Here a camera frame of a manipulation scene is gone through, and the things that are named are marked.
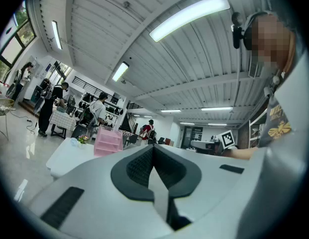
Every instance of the fluorescent light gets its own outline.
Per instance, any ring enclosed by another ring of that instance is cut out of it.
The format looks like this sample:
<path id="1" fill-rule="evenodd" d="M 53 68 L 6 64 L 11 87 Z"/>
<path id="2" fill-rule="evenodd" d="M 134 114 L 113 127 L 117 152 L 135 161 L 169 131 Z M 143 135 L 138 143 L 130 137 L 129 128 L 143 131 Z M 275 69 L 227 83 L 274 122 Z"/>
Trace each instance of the fluorescent light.
<path id="1" fill-rule="evenodd" d="M 227 124 L 215 124 L 215 123 L 208 123 L 208 125 L 227 125 Z"/>
<path id="2" fill-rule="evenodd" d="M 119 66 L 118 70 L 116 71 L 116 73 L 114 74 L 112 79 L 116 82 L 121 77 L 121 75 L 125 72 L 125 70 L 128 69 L 128 68 L 129 68 L 129 65 L 127 63 L 123 62 Z"/>
<path id="3" fill-rule="evenodd" d="M 230 111 L 233 107 L 202 108 L 202 111 Z"/>
<path id="4" fill-rule="evenodd" d="M 181 110 L 163 110 L 161 112 L 163 112 L 163 113 L 180 113 Z"/>
<path id="5" fill-rule="evenodd" d="M 59 38 L 59 33 L 58 33 L 57 22 L 53 20 L 53 21 L 51 22 L 51 24 L 53 25 L 53 31 L 54 31 L 54 35 L 55 35 L 57 47 L 58 47 L 59 49 L 62 49 L 61 43 L 60 43 L 60 38 Z"/>
<path id="6" fill-rule="evenodd" d="M 157 26 L 150 36 L 156 42 L 179 27 L 214 12 L 229 9 L 227 0 L 202 0 L 179 11 Z"/>

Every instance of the pink storage drawer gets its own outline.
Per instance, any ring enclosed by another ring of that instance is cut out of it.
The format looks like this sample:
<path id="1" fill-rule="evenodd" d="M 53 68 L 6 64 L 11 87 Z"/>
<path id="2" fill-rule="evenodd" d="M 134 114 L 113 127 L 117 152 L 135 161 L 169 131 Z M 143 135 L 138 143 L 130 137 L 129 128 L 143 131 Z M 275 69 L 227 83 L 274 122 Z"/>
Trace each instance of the pink storage drawer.
<path id="1" fill-rule="evenodd" d="M 118 151 L 122 151 L 122 133 L 100 127 L 94 145 L 95 156 L 103 157 Z"/>

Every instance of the door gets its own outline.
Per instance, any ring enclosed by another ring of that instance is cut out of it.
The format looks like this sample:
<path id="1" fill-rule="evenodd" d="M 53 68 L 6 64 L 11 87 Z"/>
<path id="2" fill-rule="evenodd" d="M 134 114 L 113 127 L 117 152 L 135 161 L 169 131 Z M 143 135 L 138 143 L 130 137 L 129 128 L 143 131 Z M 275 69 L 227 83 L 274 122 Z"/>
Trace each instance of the door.
<path id="1" fill-rule="evenodd" d="M 202 127 L 186 126 L 184 128 L 184 135 L 183 135 L 181 148 L 182 149 L 189 148 L 191 146 L 191 141 L 193 141 L 193 140 L 201 141 L 202 132 L 203 132 Z"/>

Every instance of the potted plant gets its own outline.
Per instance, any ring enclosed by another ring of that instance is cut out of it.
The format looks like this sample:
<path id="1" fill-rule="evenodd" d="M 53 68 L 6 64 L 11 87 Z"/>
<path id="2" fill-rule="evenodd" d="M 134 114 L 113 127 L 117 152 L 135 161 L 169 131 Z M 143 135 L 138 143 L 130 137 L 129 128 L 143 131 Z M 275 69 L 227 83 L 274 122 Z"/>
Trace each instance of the potted plant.
<path id="1" fill-rule="evenodd" d="M 78 137 L 78 147 L 80 148 L 80 149 L 83 149 L 84 148 L 84 144 L 86 144 L 87 143 L 87 141 L 88 141 L 88 139 L 89 139 L 89 137 L 88 136 L 86 136 L 86 135 L 80 135 L 79 137 Z"/>

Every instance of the floor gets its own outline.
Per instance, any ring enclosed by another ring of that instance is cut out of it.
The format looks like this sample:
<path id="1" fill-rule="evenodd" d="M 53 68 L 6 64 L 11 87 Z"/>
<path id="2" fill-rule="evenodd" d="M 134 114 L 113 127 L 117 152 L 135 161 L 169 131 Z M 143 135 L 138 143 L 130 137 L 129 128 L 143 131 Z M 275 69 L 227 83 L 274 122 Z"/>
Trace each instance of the floor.
<path id="1" fill-rule="evenodd" d="M 27 118 L 17 118 L 11 113 L 19 117 L 27 116 L 33 121 L 33 125 Z M 9 140 L 0 133 L 0 177 L 8 194 L 27 205 L 38 192 L 53 182 L 46 168 L 46 162 L 63 139 L 49 135 L 51 125 L 46 132 L 48 134 L 46 138 L 38 136 L 38 126 L 32 134 L 26 127 L 34 129 L 37 118 L 21 107 L 17 106 L 11 113 L 7 114 Z M 5 117 L 0 117 L 0 130 L 5 132 Z M 68 131 L 66 137 L 70 136 L 71 132 Z M 140 144 L 141 141 L 138 140 L 134 146 Z M 165 219 L 168 190 L 154 168 L 150 175 L 149 189 L 154 192 L 156 210 Z"/>

